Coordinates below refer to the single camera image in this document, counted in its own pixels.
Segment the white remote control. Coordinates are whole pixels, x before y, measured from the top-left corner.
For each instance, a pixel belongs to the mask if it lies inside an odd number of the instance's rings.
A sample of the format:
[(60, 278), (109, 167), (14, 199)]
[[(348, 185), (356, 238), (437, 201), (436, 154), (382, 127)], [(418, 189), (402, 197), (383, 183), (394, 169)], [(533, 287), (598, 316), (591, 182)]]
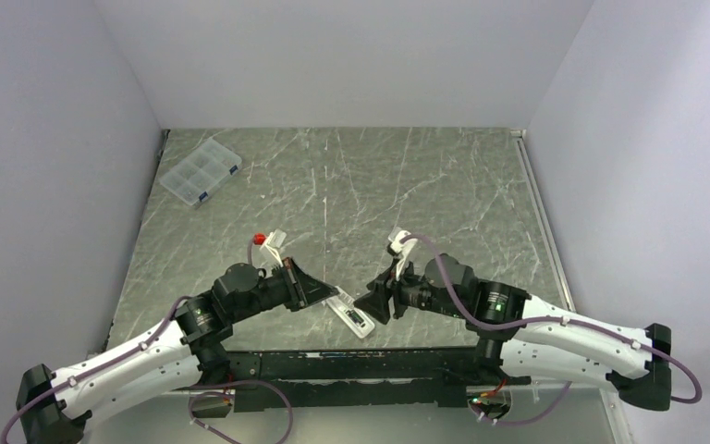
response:
[(337, 307), (327, 308), (330, 309), (359, 339), (365, 339), (375, 329), (373, 320), (365, 312), (355, 306), (350, 310), (338, 309)]

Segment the white battery cover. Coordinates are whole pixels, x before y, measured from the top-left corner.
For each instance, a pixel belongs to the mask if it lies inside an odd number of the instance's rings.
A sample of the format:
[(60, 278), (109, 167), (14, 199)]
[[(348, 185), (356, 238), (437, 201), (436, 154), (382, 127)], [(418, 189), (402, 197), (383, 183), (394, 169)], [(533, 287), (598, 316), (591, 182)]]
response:
[(335, 294), (325, 299), (324, 304), (329, 308), (350, 310), (354, 308), (354, 299), (341, 287), (336, 286)]

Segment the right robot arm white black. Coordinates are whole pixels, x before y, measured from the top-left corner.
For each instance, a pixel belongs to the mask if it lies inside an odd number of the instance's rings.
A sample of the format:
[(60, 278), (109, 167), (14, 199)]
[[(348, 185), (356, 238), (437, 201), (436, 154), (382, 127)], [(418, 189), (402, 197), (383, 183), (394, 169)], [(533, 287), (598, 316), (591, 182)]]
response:
[(480, 323), (465, 323), (478, 336), (472, 371), (484, 384), (519, 377), (554, 378), (612, 391), (631, 406), (664, 412), (671, 403), (668, 362), (652, 353), (670, 352), (669, 327), (620, 327), (559, 308), (526, 290), (475, 276), (444, 254), (422, 274), (392, 265), (367, 286), (355, 306), (386, 324), (409, 308), (462, 318), (444, 281), (449, 279), (464, 311)]

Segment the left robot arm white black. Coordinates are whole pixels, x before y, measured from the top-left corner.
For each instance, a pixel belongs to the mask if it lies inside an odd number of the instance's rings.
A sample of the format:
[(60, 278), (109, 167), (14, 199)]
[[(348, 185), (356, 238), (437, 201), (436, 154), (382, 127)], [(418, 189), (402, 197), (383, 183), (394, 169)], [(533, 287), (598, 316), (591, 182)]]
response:
[(280, 305), (297, 312), (337, 294), (291, 257), (271, 271), (232, 265), (209, 290), (178, 298), (158, 324), (114, 349), (56, 370), (45, 364), (27, 370), (0, 440), (20, 425), (29, 443), (78, 443), (97, 412), (118, 413), (169, 390), (231, 383), (223, 342), (235, 324)]

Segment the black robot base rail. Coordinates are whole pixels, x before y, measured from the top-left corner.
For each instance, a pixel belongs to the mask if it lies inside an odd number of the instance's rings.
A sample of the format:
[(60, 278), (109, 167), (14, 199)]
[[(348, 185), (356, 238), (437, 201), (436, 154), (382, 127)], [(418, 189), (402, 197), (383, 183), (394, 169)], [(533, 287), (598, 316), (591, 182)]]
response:
[(528, 386), (527, 376), (501, 376), (478, 366), (473, 347), (322, 351), (230, 351), (207, 369), (196, 389), (243, 382), (235, 390), (238, 413), (281, 408), (262, 387), (281, 390), (294, 408), (433, 404), (461, 408), (477, 389), (500, 382)]

